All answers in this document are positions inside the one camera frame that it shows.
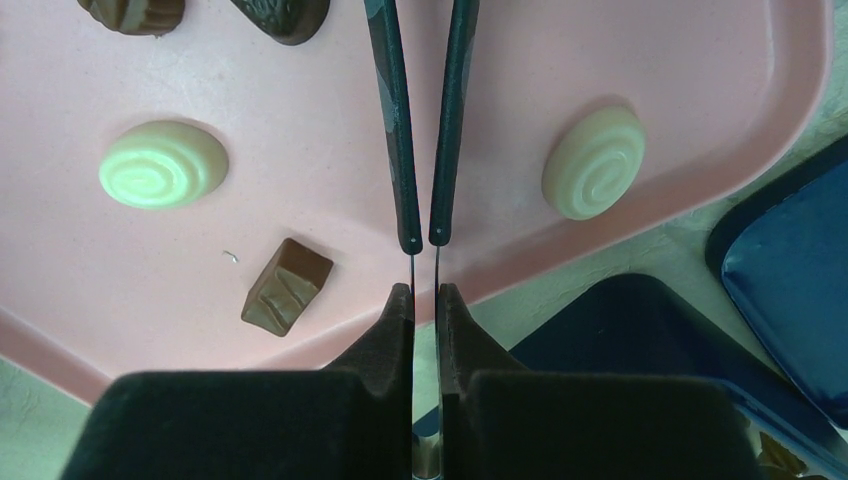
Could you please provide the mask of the black handled metal tongs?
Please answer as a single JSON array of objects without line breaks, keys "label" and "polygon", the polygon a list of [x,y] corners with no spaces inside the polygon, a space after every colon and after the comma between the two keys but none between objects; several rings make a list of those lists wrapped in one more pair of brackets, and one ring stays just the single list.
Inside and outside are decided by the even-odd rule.
[{"label": "black handled metal tongs", "polygon": [[[476,1],[456,1],[448,35],[441,94],[438,140],[431,193],[429,233],[424,235],[416,184],[413,135],[404,52],[393,1],[364,4],[377,73],[379,97],[388,148],[400,248],[414,258],[423,243],[446,246],[452,236],[453,208],[460,159],[465,97],[478,23]],[[452,378],[450,353],[450,303],[452,285],[435,287],[435,338],[440,387],[439,460],[443,479],[462,475],[459,451],[459,393]]]}]

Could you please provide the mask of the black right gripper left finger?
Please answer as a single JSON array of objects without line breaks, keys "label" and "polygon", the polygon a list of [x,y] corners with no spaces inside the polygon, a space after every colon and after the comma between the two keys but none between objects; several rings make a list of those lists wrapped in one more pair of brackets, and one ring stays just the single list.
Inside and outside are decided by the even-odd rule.
[{"label": "black right gripper left finger", "polygon": [[153,371],[94,405],[66,479],[408,479],[414,307],[396,284],[322,369]]}]

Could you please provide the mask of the dark rectangular chocolate piece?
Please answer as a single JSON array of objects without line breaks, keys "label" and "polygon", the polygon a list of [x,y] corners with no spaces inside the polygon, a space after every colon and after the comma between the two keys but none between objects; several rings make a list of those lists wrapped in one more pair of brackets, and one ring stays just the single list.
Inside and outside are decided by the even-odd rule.
[{"label": "dark rectangular chocolate piece", "polygon": [[322,290],[333,266],[329,258],[286,238],[249,289],[241,320],[286,336]]}]

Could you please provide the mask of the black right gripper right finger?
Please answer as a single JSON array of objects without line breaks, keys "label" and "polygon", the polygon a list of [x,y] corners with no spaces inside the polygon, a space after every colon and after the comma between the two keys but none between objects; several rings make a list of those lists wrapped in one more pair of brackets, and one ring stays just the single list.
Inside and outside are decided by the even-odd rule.
[{"label": "black right gripper right finger", "polygon": [[534,372],[436,295],[445,479],[757,479],[739,414],[686,377]]}]

